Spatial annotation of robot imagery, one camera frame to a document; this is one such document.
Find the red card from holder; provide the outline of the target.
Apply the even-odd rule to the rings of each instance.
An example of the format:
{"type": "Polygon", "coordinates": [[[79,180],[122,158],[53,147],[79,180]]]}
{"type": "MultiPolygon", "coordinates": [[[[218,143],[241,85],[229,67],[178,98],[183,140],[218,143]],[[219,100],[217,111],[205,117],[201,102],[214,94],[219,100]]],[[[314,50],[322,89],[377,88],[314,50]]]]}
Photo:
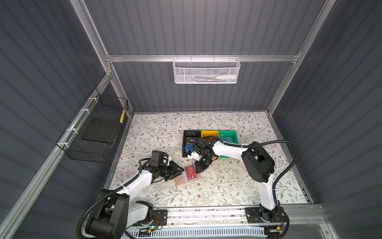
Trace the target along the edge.
{"type": "Polygon", "coordinates": [[[196,173],[196,168],[194,165],[189,165],[185,167],[185,172],[188,181],[194,181],[200,179],[200,175],[196,173]]]}

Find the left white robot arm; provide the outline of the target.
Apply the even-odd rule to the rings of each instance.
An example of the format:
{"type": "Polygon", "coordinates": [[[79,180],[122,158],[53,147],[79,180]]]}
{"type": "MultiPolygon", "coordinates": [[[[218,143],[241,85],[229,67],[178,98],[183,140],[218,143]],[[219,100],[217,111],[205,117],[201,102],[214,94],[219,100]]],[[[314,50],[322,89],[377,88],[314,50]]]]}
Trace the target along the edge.
{"type": "Polygon", "coordinates": [[[103,189],[96,201],[81,216],[76,235],[79,239],[120,239],[125,230],[136,223],[149,225],[154,218],[153,205],[131,200],[156,178],[168,181],[180,176],[185,170],[171,161],[157,167],[149,166],[148,159],[138,172],[125,184],[114,190],[103,189]]]}

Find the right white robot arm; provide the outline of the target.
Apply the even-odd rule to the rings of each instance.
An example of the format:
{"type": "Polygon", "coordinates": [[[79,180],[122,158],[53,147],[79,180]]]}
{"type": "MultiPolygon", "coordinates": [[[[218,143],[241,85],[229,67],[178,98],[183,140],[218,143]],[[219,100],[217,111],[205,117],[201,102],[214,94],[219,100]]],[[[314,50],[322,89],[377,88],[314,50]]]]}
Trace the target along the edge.
{"type": "Polygon", "coordinates": [[[239,145],[221,140],[218,137],[199,137],[193,148],[187,152],[188,158],[194,159],[196,173],[204,172],[220,156],[242,161],[249,176],[257,182],[260,193],[258,215],[265,222],[271,222],[277,216],[275,195],[275,162],[259,143],[239,145]]]}

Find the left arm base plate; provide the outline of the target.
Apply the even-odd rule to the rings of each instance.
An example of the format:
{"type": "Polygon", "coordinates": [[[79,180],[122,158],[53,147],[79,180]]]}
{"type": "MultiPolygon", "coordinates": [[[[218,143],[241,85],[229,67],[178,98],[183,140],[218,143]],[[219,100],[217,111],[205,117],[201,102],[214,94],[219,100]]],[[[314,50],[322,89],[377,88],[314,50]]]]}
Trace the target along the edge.
{"type": "Polygon", "coordinates": [[[154,210],[153,216],[148,221],[140,221],[137,223],[139,226],[144,227],[163,227],[167,225],[168,210],[154,210]]]}

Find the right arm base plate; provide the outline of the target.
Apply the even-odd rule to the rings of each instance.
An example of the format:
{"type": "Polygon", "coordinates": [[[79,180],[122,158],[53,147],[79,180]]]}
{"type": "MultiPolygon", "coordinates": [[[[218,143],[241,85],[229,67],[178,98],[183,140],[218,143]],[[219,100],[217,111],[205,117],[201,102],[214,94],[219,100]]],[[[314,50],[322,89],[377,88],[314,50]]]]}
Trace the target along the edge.
{"type": "Polygon", "coordinates": [[[248,223],[281,223],[283,225],[289,221],[283,208],[278,205],[272,210],[261,205],[259,207],[247,207],[245,214],[248,223]]]}

